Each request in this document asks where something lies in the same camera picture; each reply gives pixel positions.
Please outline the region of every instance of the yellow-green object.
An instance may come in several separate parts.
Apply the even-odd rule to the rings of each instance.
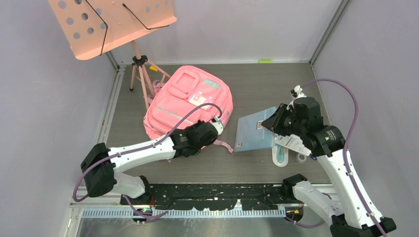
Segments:
[[[272,60],[259,60],[259,63],[272,63]]]
[[[159,71],[159,70],[157,70],[157,68],[155,68],[153,66],[150,66],[150,70],[153,71],[153,72],[158,72]]]

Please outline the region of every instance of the blue book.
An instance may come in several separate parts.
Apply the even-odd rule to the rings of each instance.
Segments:
[[[239,118],[236,133],[235,152],[271,149],[274,133],[262,127],[261,123],[273,115],[277,107],[272,107],[252,115]]]

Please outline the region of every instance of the gray table surface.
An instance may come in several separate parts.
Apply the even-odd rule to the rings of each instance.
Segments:
[[[162,65],[173,74],[180,65]],[[290,90],[314,79],[307,63],[289,64],[211,64],[195,65],[229,85],[233,95],[233,114],[220,140],[234,146],[238,118],[291,101]],[[149,140],[142,123],[146,113],[141,84],[129,90],[131,66],[126,67],[115,114],[108,136],[108,147],[122,147]],[[161,79],[160,73],[149,71],[151,80]],[[316,85],[304,89],[307,96],[324,105]],[[320,164],[309,159],[298,163],[290,153],[286,167],[272,162],[270,150],[228,153],[224,147],[209,146],[197,156],[156,161],[135,167],[128,175],[144,175],[150,183],[281,183],[284,178],[301,173],[313,183],[330,182]]]

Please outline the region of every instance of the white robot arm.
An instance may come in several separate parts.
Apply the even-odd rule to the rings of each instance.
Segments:
[[[299,136],[331,179],[341,205],[323,195],[301,174],[284,179],[283,192],[288,198],[302,201],[312,208],[330,226],[334,237],[378,237],[381,232],[377,224],[386,233],[395,230],[394,221],[383,217],[365,191],[349,151],[346,157],[351,172],[347,172],[343,156],[345,139],[340,130],[323,124],[319,103],[312,97],[306,97],[301,87],[296,86],[291,95],[292,102],[281,104],[270,118],[262,122],[262,126],[281,136]],[[361,193],[370,211],[367,211],[358,193]]]
[[[88,196],[99,197],[111,191],[130,198],[142,196],[148,189],[145,177],[129,176],[124,174],[125,171],[157,160],[196,155],[203,146],[211,145],[223,128],[221,120],[214,117],[212,122],[198,121],[185,129],[176,129],[167,138],[162,136],[132,146],[109,149],[104,143],[95,145],[81,164],[83,172],[102,158],[113,158],[98,165],[84,177]]]

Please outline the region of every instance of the white wall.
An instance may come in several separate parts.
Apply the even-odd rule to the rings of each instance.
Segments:
[[[0,236],[57,237],[114,69],[73,57],[46,0],[0,8]]]
[[[157,63],[308,61],[340,0],[174,0],[177,22],[140,38]],[[130,45],[113,54],[132,63]]]
[[[352,1],[314,67],[317,78],[337,79],[358,98],[353,162],[397,237],[419,233],[418,11],[416,0]],[[350,97],[320,87],[332,123],[347,133]]]

